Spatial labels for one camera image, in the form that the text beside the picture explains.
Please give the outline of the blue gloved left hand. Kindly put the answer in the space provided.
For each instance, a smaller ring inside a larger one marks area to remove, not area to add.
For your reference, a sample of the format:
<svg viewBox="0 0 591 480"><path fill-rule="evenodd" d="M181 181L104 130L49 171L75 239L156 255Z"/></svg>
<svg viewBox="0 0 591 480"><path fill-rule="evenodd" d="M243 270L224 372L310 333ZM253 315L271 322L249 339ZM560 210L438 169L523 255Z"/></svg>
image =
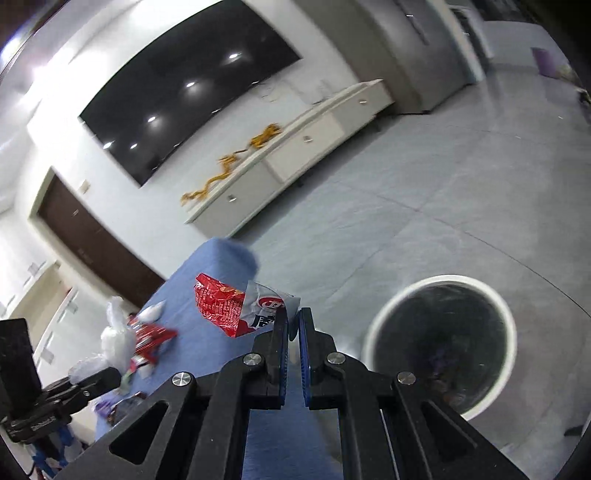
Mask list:
<svg viewBox="0 0 591 480"><path fill-rule="evenodd" d="M47 478L54 478L82 453L82 445L69 426L60 426L32 444L33 463Z"/></svg>

